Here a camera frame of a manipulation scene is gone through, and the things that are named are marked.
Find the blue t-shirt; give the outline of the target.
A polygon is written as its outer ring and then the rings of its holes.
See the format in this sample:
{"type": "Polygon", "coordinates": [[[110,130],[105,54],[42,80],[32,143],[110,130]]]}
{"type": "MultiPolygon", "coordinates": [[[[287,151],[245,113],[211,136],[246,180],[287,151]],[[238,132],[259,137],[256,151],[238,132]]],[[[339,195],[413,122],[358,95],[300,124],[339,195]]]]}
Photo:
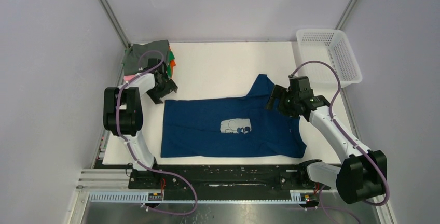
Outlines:
{"type": "Polygon", "coordinates": [[[259,74],[245,96],[167,100],[161,157],[302,158],[307,145],[299,119],[265,109],[273,86],[265,74],[259,74]]]}

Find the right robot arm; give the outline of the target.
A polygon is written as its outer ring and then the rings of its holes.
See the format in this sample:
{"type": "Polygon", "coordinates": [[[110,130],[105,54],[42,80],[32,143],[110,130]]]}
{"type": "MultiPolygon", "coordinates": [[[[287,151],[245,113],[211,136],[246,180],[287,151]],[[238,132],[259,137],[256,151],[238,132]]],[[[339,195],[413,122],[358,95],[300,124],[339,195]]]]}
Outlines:
{"type": "Polygon", "coordinates": [[[327,140],[337,154],[341,166],[319,159],[299,164],[299,185],[310,189],[316,183],[337,190],[348,204],[383,195],[389,196],[387,158],[371,150],[340,123],[331,103],[322,95],[314,95],[306,76],[289,76],[289,87],[274,85],[265,106],[274,106],[285,116],[303,117],[327,140]]]}

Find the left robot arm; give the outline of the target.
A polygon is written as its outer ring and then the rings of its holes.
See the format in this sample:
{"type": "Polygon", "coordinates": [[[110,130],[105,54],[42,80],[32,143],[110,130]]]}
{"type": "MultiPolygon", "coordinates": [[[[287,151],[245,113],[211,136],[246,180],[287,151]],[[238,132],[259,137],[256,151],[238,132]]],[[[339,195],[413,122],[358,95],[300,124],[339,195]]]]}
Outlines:
{"type": "Polygon", "coordinates": [[[129,75],[118,87],[104,90],[103,125],[119,139],[131,157],[135,170],[144,170],[141,182],[148,188],[160,184],[161,175],[152,169],[156,162],[147,147],[142,126],[144,122],[141,97],[148,95],[154,104],[162,104],[163,98],[176,93],[178,86],[172,80],[175,59],[148,59],[146,68],[129,75]]]}

